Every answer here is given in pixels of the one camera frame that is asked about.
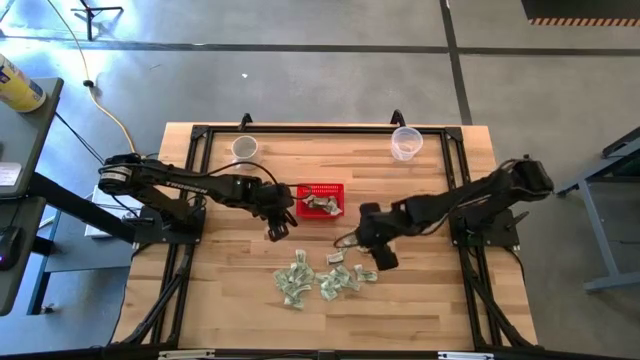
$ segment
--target spray can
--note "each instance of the spray can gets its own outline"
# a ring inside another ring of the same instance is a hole
[[[0,100],[17,112],[30,112],[42,104],[47,93],[0,54]]]

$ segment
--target plastic cup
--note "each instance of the plastic cup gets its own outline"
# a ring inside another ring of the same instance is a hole
[[[396,160],[409,161],[422,149],[422,134],[414,128],[400,127],[391,135],[391,155]]]
[[[235,139],[231,144],[231,153],[233,155],[233,162],[238,161],[253,161],[255,162],[256,155],[258,154],[258,141],[252,136],[240,136]],[[253,169],[255,166],[251,164],[238,164],[238,169]]]

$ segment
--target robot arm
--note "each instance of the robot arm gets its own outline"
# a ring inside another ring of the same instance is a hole
[[[160,213],[162,222],[188,227],[196,221],[186,200],[171,199],[155,186],[166,186],[206,195],[231,208],[240,208],[266,220],[269,238],[278,241],[289,234],[287,224],[297,226],[287,210],[293,197],[285,184],[263,182],[259,177],[237,174],[212,176],[142,159],[138,154],[113,156],[100,169],[98,187],[108,195],[129,195]]]
[[[490,175],[454,190],[394,202],[389,212],[381,212],[377,203],[362,204],[360,225],[354,235],[358,246],[370,250],[378,269],[388,270],[398,266],[396,255],[387,245],[396,237],[430,234],[449,215],[461,211],[465,215],[461,225],[464,230],[481,231],[514,203],[542,200],[552,191],[553,182],[539,161],[510,160]]]

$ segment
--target gray floor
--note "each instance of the gray floor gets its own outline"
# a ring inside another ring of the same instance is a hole
[[[54,3],[84,36],[82,21],[66,10],[69,2]],[[447,44],[437,0],[117,3],[124,13],[96,18],[100,40]],[[450,6],[460,46],[605,49],[640,44],[640,28],[529,26],[518,0],[451,0]],[[69,37],[40,0],[16,0],[0,29],[9,37]],[[59,112],[103,156],[127,151],[118,128],[95,109],[81,86],[76,51],[56,40],[9,38],[0,41],[0,53],[32,77],[63,77]],[[237,121],[245,112],[256,121],[382,123],[399,108],[410,123],[460,124],[446,54],[89,50],[86,55],[101,101],[127,124],[141,153],[158,150],[168,121]],[[490,127],[498,159],[530,153],[544,162],[556,183],[638,126],[638,57],[465,55],[461,64],[473,122]],[[85,195],[96,182],[97,166],[54,123],[38,169]],[[581,199],[570,195],[517,208],[531,210],[519,232],[540,343],[555,350],[639,357],[640,287],[595,295],[582,291],[584,281],[604,275],[605,269]],[[638,270],[640,246],[614,247],[623,269]],[[39,265],[35,257],[31,262],[21,299]],[[105,344],[118,317],[127,271],[56,274],[45,302],[60,311],[27,318],[23,300],[0,319],[0,353]],[[16,341],[35,332],[40,347]]]

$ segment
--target red plastic basket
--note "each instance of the red plastic basket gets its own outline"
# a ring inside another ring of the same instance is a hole
[[[311,209],[302,202],[296,202],[296,215],[307,219],[334,219],[338,216],[344,216],[344,185],[342,184],[302,184],[311,187],[311,194],[320,197],[335,196],[338,200],[338,207],[342,212],[338,215],[328,214],[323,209]],[[297,197],[304,197],[309,193],[309,189],[305,186],[298,186]]]

